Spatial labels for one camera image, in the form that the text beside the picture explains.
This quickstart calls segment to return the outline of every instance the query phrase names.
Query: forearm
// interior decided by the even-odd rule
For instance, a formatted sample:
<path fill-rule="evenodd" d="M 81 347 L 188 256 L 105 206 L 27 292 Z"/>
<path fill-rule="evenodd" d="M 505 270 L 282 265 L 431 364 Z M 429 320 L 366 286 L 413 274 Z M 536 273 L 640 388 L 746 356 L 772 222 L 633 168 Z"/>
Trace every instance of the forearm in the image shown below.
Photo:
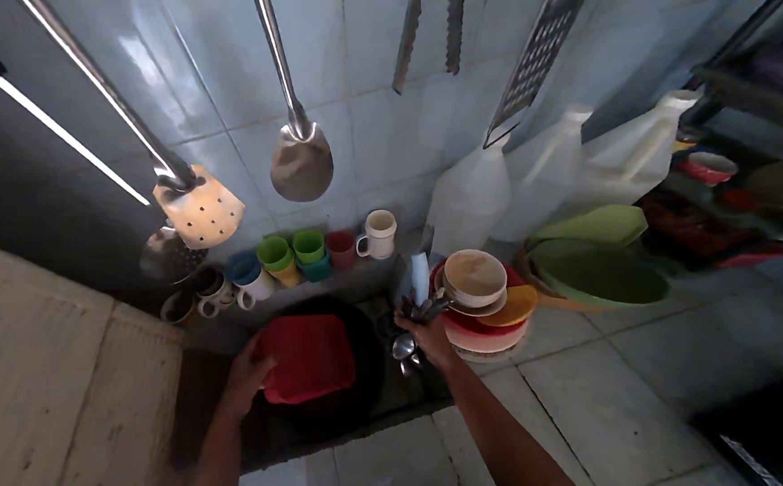
<path fill-rule="evenodd" d="M 574 486 L 467 363 L 451 359 L 441 372 L 497 486 Z"/>
<path fill-rule="evenodd" d="M 237 486 L 241 456 L 241 420 L 243 415 L 218 404 L 206 438 L 202 442 L 193 486 Z"/>

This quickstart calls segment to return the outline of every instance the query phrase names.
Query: hand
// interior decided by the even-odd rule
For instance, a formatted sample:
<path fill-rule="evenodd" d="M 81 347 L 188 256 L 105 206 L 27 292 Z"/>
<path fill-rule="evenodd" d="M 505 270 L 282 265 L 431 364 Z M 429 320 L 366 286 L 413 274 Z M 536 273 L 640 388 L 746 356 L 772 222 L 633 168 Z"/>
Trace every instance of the hand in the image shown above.
<path fill-rule="evenodd" d="M 461 358 L 451 347 L 449 337 L 445 333 L 445 317 L 442 314 L 428 324 L 415 324 L 404 317 L 400 307 L 395 311 L 394 323 L 406 329 L 416 338 L 416 344 L 421 348 L 430 362 L 440 371 L 446 372 Z"/>
<path fill-rule="evenodd" d="M 226 379 L 226 388 L 220 398 L 220 406 L 238 418 L 244 417 L 251 411 L 251 403 L 259 386 L 262 385 L 269 371 L 278 364 L 274 356 L 257 360 L 254 355 L 262 334 L 262 330 L 257 332 L 233 360 L 229 378 Z"/>

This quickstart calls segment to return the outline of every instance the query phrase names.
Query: red lid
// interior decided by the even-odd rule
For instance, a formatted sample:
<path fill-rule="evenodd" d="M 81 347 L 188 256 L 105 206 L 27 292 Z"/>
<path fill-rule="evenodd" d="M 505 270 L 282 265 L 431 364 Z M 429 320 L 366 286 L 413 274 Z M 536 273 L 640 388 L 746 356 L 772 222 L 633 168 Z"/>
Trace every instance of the red lid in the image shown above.
<path fill-rule="evenodd" d="M 347 330 L 335 315 L 286 315 L 271 321 L 260 338 L 264 354 L 278 366 L 265 380 L 269 403 L 296 404 L 321 397 L 355 381 Z"/>

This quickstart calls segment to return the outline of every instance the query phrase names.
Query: green plastic cup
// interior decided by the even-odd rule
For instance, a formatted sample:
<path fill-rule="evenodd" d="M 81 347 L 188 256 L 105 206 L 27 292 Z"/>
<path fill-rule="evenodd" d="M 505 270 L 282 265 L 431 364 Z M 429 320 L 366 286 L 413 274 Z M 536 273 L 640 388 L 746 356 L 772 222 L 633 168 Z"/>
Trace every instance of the green plastic cup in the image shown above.
<path fill-rule="evenodd" d="M 326 255 L 325 237 L 315 230 L 298 231 L 292 237 L 292 249 L 302 265 L 316 263 Z"/>
<path fill-rule="evenodd" d="M 265 270 L 283 271 L 292 261 L 289 243 L 280 236 L 269 236 L 256 247 L 256 257 L 263 263 Z"/>

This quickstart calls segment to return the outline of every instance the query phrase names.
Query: fluorescent light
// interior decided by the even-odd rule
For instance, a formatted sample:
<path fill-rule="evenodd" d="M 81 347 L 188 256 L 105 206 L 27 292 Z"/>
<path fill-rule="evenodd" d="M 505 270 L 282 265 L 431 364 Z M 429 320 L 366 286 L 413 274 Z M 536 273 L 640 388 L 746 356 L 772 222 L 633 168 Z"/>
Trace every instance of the fluorescent light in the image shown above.
<path fill-rule="evenodd" d="M 47 126 L 50 130 L 53 131 L 56 135 L 58 135 L 62 140 L 67 142 L 68 145 L 73 147 L 74 150 L 80 152 L 80 155 L 82 155 L 86 160 L 91 162 L 95 167 L 98 168 L 99 171 L 106 174 L 107 177 L 112 179 L 116 184 L 118 184 L 121 189 L 126 190 L 130 195 L 134 196 L 138 202 L 147 205 L 149 204 L 149 200 L 145 199 L 142 194 L 138 193 L 137 190 L 131 187 L 130 184 L 125 182 L 124 179 L 118 176 L 115 172 L 113 172 L 112 169 L 106 166 L 104 162 L 102 162 L 99 158 L 95 157 L 95 154 L 91 152 L 91 150 L 86 149 L 86 147 L 80 143 L 79 140 L 73 137 L 70 133 L 68 133 L 67 130 L 63 129 L 61 125 L 55 123 L 55 120 L 53 120 L 49 115 L 47 115 L 42 109 L 40 109 L 35 103 L 31 100 L 25 97 L 24 94 L 20 93 L 20 91 L 14 87 L 11 83 L 8 82 L 5 78 L 0 76 L 0 88 L 2 88 L 2 91 L 10 95 L 11 98 L 15 99 L 17 103 L 22 105 L 23 108 L 29 111 L 32 115 L 35 115 L 37 119 L 39 119 L 43 125 Z"/>
<path fill-rule="evenodd" d="M 104 95 L 104 98 L 106 98 L 107 101 L 110 102 L 110 105 L 115 109 L 115 111 L 118 113 L 118 116 L 121 116 L 123 120 L 125 120 L 125 123 L 130 129 L 133 130 L 133 132 L 137 135 L 140 142 L 145 145 L 145 148 L 148 149 L 149 152 L 151 152 L 152 157 L 156 158 L 160 161 L 161 166 L 160 168 L 155 167 L 155 173 L 159 176 L 168 176 L 171 178 L 176 178 L 176 174 L 173 173 L 173 171 L 170 170 L 170 165 L 163 160 L 163 157 L 161 157 L 160 154 L 151 146 L 148 140 L 143 137 L 143 133 L 137 128 L 136 125 L 131 121 L 131 117 L 127 116 L 127 113 L 125 113 L 125 110 L 122 109 L 120 105 L 116 102 L 116 100 L 113 98 L 113 95 L 111 95 L 108 91 L 106 91 L 106 88 L 103 84 L 101 84 L 100 80 L 95 77 L 94 74 L 92 74 L 91 71 L 88 70 L 86 65 L 80 60 L 79 57 L 73 52 L 70 46 L 68 46 L 61 36 L 58 35 L 58 33 L 55 31 L 55 28 L 50 24 L 50 22 L 47 20 L 47 17 L 45 17 L 43 14 L 41 14 L 40 10 L 32 3 L 30 0 L 22 0 L 23 4 L 25 4 L 26 7 L 31 10 L 32 15 L 37 18 L 37 20 L 47 29 L 47 32 L 52 36 L 53 39 L 55 39 L 56 43 L 64 50 L 68 56 L 70 56 L 71 60 L 74 64 L 76 64 L 82 72 L 85 73 L 85 76 L 94 84 L 95 87 L 98 88 L 98 91 L 100 91 L 101 94 Z"/>

